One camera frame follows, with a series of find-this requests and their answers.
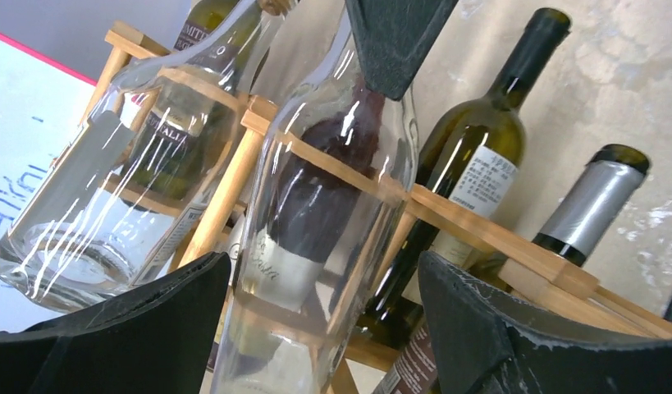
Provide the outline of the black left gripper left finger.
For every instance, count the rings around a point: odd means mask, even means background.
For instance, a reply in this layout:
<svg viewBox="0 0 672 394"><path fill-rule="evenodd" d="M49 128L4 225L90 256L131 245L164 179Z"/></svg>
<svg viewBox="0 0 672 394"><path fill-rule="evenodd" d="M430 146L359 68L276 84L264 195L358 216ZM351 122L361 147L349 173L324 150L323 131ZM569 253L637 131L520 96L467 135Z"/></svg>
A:
<svg viewBox="0 0 672 394"><path fill-rule="evenodd" d="M210 252L146 285L0 332L0 393L196 393L231 261Z"/></svg>

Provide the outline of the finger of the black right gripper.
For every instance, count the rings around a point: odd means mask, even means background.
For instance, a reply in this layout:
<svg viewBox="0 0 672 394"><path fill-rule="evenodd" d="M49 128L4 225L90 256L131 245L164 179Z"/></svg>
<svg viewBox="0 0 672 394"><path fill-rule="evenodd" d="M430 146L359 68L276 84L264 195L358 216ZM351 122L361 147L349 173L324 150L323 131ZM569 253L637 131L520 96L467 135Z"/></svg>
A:
<svg viewBox="0 0 672 394"><path fill-rule="evenodd" d="M346 0L366 86L402 99L456 0Z"/></svg>

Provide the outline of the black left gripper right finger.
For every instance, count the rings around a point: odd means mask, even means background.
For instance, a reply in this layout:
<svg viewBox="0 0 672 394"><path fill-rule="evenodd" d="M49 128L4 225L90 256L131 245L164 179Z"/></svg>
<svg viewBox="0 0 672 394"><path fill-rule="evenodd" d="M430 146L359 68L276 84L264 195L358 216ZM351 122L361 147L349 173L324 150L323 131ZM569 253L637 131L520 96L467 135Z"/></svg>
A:
<svg viewBox="0 0 672 394"><path fill-rule="evenodd" d="M563 318L432 252L418 277L444 393L672 393L672 340Z"/></svg>

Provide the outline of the clear square glass bottle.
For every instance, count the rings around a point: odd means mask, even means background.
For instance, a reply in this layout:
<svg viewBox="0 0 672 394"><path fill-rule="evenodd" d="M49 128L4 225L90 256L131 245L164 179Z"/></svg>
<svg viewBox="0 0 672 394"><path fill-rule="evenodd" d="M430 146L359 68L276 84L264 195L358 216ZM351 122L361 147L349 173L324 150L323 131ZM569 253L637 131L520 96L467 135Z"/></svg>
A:
<svg viewBox="0 0 672 394"><path fill-rule="evenodd" d="M155 279L244 133L292 1L241 1L197 45L124 67L0 240L0 279L72 312Z"/></svg>

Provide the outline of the clear round glass bottle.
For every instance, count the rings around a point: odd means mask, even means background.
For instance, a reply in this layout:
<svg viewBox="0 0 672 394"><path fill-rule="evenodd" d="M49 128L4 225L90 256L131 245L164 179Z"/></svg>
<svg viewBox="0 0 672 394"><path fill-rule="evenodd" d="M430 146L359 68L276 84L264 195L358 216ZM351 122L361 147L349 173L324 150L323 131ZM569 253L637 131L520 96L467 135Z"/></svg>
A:
<svg viewBox="0 0 672 394"><path fill-rule="evenodd" d="M322 393L414 181L407 101L370 90L350 18L267 130L213 393Z"/></svg>

